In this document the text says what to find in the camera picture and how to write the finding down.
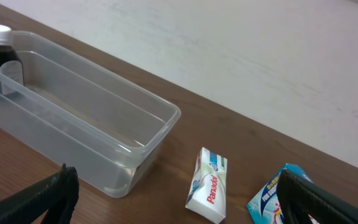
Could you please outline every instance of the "wooden table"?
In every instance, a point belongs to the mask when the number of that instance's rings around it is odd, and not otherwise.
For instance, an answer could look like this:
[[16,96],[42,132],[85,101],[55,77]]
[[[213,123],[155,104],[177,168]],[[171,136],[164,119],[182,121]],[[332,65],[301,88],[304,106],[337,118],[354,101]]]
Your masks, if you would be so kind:
[[[226,223],[252,223],[246,204],[286,162],[300,165],[318,186],[358,207],[358,168],[3,6],[0,23],[42,35],[181,109],[152,167],[129,195],[111,198],[80,182],[72,223],[210,223],[185,208],[203,146],[228,158]],[[0,200],[59,168],[0,129]]]

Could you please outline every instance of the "clear plastic container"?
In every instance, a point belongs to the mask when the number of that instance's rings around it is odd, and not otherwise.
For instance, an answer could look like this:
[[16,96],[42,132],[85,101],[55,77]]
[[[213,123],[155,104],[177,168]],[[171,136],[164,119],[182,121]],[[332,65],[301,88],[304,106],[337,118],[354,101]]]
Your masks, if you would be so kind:
[[112,197],[125,196],[180,117],[175,105],[30,32],[14,31],[24,85],[0,95],[0,128]]

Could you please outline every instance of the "dark brown bottle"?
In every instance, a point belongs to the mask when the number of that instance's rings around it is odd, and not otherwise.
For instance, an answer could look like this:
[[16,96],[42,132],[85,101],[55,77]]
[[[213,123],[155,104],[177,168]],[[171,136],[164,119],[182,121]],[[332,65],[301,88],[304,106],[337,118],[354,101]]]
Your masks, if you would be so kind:
[[[23,66],[16,51],[12,47],[11,29],[0,25],[0,73],[12,80],[24,84]],[[18,93],[0,82],[0,94],[14,96]]]

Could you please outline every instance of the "bottle label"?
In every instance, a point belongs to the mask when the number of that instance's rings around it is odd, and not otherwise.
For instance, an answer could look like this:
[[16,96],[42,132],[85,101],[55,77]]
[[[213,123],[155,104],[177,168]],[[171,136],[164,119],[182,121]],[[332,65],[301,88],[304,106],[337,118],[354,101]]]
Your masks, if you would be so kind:
[[[22,64],[20,63],[20,61],[12,60],[12,61],[4,63],[0,67],[0,72],[1,72],[1,74],[11,78],[15,82],[18,82],[21,85],[24,84],[23,67],[22,67]],[[9,88],[7,85],[4,85],[4,84],[1,85],[1,88],[2,88],[3,95],[15,92],[13,89]]]

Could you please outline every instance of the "white wall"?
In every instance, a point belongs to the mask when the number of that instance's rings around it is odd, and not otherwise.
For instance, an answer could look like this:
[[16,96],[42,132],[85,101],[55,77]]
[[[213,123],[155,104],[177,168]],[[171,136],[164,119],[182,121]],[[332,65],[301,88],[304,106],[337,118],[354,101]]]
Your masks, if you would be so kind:
[[0,3],[358,167],[354,2]]

